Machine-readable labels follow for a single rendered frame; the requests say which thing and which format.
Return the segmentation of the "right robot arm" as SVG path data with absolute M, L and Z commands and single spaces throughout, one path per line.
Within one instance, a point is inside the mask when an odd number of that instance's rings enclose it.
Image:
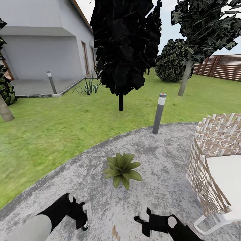
M 175 215 L 161 216 L 152 214 L 145 199 L 141 200 L 140 214 L 135 216 L 142 222 L 142 234 L 150 237 L 150 230 L 165 232 L 171 235 L 173 241 L 203 241 L 189 225 L 182 225 Z

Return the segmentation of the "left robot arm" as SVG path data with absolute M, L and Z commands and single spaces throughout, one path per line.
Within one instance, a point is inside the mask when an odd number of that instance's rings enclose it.
M 82 228 L 87 221 L 89 224 L 93 222 L 91 203 L 77 204 L 72 194 L 66 193 L 43 208 L 39 215 L 0 241 L 46 241 L 65 215 L 76 220 L 76 229 Z

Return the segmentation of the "insectifuge atomizer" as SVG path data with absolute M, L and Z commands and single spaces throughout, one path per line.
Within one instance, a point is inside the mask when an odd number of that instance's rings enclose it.
M 89 227 L 89 222 L 87 221 L 85 225 L 82 226 L 82 229 L 86 231 Z

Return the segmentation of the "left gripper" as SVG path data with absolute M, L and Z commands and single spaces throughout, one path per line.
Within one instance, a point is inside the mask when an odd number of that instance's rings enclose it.
M 82 228 L 82 226 L 87 222 L 87 214 L 82 211 L 82 206 L 84 204 L 85 202 L 78 204 L 78 211 L 74 216 L 72 216 L 72 218 L 76 220 L 76 229 Z

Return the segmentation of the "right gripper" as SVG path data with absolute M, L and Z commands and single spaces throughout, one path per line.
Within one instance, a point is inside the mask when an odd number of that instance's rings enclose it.
M 142 222 L 142 234 L 144 234 L 146 237 L 150 237 L 150 230 L 153 231 L 158 231 L 157 229 L 157 224 L 156 224 L 156 217 L 157 215 L 152 214 L 151 210 L 147 207 L 146 208 L 146 213 L 149 215 L 149 222 Z M 135 216 L 134 219 L 138 219 L 140 221 L 142 221 L 142 219 L 140 219 L 139 216 Z

